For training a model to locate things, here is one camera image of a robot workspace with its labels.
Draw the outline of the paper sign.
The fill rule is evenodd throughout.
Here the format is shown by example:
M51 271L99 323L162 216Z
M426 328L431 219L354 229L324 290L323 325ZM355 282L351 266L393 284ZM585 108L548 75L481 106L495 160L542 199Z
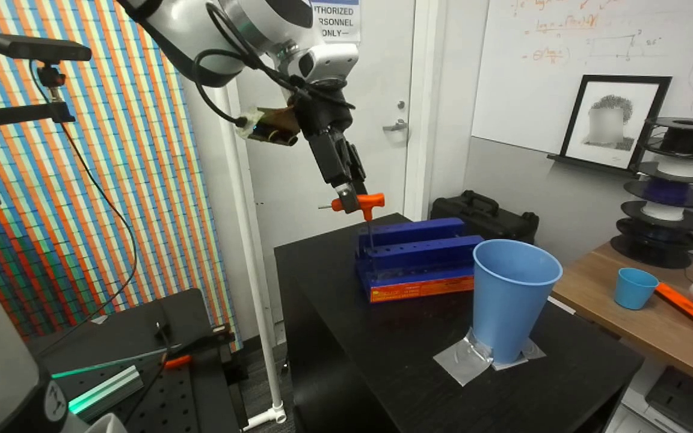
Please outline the paper sign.
M360 0L310 0L322 32L329 43L361 42Z

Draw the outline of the white door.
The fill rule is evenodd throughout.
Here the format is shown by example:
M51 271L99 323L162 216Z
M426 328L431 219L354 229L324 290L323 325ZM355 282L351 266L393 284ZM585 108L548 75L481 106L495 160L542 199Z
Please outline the white door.
M416 0L360 0L359 60L344 91L354 104L354 122L346 138L357 146L369 194L383 194L386 204L375 217L404 208L407 146L410 134L410 85ZM399 118L407 132L383 132ZM275 247L363 221L329 209L335 194L325 184L305 139L294 146L247 141L257 219L266 263L269 301L277 343L285 340Z

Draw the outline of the wooden desk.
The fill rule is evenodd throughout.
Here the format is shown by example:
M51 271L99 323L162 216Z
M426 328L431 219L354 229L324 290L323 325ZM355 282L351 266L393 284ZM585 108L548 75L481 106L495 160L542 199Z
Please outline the wooden desk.
M693 263L688 269L655 268L620 255L608 243L564 266L553 296L638 350L693 376L693 320L657 295L641 310L620 307L614 301L614 288L621 268L643 269L690 296Z

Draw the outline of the multicoloured striped panel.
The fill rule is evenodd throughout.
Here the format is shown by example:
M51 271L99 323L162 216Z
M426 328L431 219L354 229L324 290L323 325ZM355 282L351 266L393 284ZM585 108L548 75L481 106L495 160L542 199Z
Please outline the multicoloured striped panel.
M237 330L193 83L115 0L0 0L0 33L93 50L60 65L67 132L52 120L0 127L0 302L20 334L189 288L203 291L212 321ZM0 107L43 102L31 72L0 55Z

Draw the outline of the whiteboard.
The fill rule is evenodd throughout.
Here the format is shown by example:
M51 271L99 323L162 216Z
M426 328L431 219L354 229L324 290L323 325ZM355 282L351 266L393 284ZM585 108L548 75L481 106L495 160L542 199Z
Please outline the whiteboard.
M693 0L490 0L471 134L558 161L585 76L666 76L693 118Z

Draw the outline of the white pipe stand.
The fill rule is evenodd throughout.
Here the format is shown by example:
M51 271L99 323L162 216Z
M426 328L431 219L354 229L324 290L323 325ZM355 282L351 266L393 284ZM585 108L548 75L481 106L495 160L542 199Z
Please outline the white pipe stand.
M242 262L247 275L247 287L253 302L253 317L256 323L262 359L266 372L266 383L270 392L270 403L266 409L248 418L242 433L256 433L260 426L283 424L287 420L285 405L280 389L280 373L273 356L277 346L277 333L274 329L273 313L270 305L266 263L262 253L262 242L257 219L250 160L247 155L247 140L239 136L234 125L226 120L214 124L219 129L220 152L225 165L222 172L229 178L222 180L229 185L230 197L221 194L222 204L232 203L236 215L237 229L234 234L240 238Z

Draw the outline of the orange T-handle tool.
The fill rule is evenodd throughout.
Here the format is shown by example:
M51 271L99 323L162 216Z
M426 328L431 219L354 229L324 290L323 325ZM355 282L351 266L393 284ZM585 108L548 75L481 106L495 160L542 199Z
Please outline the orange T-handle tool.
M366 222L366 227L368 228L368 239L369 239L369 247L373 249L375 247L374 244L374 233L373 233L373 225L372 221L374 219L373 217L373 209L375 207L383 207L385 206L385 197L383 194L361 194L357 196L357 202L358 202L358 210L360 210L363 214L363 219ZM318 209L332 209L336 213L339 212L344 212L344 207L339 199L334 199L331 201L330 204L325 205L325 206L318 206Z

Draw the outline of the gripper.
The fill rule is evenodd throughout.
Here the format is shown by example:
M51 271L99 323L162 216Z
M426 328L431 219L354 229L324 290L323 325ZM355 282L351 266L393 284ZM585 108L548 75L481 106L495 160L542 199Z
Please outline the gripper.
M368 189L357 148L344 135L354 121L354 107L343 95L346 85L346 81L306 83L291 96L291 106L322 178L334 186L341 211L354 213L360 208L357 196L367 195Z

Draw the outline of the black framed picture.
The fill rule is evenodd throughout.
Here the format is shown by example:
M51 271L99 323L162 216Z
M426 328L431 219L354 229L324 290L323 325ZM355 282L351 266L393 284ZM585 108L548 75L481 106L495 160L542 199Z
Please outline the black framed picture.
M639 144L649 135L646 121L659 115L671 82L670 76L583 76L561 150L547 158L635 175L644 155Z

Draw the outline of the blue tool holder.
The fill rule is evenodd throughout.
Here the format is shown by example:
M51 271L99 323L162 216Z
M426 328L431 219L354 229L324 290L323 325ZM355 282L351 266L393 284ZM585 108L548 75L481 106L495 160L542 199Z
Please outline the blue tool holder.
M443 218L360 229L356 271L368 302L473 291L473 250L484 238L465 228Z

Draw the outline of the orange and black clamp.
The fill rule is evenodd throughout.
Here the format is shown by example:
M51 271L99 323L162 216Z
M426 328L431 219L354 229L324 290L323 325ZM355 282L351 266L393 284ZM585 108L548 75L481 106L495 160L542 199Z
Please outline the orange and black clamp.
M232 359L230 345L235 340L235 334L231 327L225 324L214 326L211 331L191 338L185 343L170 342L170 326L168 325L157 324L155 336L165 345L162 354L156 358L157 367L163 370L187 367L203 354L214 355L222 366L226 366Z

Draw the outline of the small blue cup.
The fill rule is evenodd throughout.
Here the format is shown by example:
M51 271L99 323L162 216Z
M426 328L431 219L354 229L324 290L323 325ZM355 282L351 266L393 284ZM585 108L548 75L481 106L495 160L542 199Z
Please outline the small blue cup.
M641 310L659 283L657 277L642 269L620 268L614 288L614 301L628 310Z

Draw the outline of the large blue plastic cup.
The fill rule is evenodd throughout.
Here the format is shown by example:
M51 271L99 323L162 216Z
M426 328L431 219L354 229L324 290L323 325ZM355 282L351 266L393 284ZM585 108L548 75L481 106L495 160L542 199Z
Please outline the large blue plastic cup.
M493 362L517 361L562 265L546 250L512 239L479 243L473 260L473 336L490 348Z

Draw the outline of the black hard case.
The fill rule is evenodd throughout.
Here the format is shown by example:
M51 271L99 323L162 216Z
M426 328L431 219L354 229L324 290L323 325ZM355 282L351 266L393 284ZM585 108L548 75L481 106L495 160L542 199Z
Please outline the black hard case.
M479 235L484 239L514 239L534 244L540 219L535 213L511 213L500 207L496 200L473 190L451 198L435 199L431 206L431 219L459 218L464 222L466 235Z

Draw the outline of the stack of filament spools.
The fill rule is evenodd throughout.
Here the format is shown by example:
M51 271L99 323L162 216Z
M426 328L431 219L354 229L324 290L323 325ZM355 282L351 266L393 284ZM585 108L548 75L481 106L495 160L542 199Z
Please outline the stack of filament spools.
M624 184L632 199L620 206L619 234L609 243L640 263L685 269L693 252L693 118L652 118L645 128L650 135L638 148L656 159L640 162L639 179Z

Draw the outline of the grey tape patch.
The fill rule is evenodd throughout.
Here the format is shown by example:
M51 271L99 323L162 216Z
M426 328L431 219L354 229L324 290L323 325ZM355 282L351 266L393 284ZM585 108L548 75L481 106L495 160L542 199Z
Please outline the grey tape patch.
M454 381L465 386L489 368L500 372L542 357L546 357L544 351L529 339L515 361L498 363L493 358L492 349L480 342L470 328L461 340L440 351L433 359Z

